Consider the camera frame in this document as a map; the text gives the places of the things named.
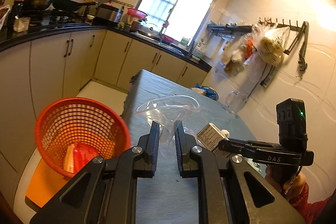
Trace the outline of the right hand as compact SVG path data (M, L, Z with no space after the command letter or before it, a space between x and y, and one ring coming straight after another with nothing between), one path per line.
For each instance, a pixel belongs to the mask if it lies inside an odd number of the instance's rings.
M306 176L302 172L295 176L293 181L289 180L285 184L280 185L275 180L276 177L273 174L273 167L271 165L268 165L265 171L266 181L271 184L279 193L282 193L288 201L296 198L302 192L306 183Z

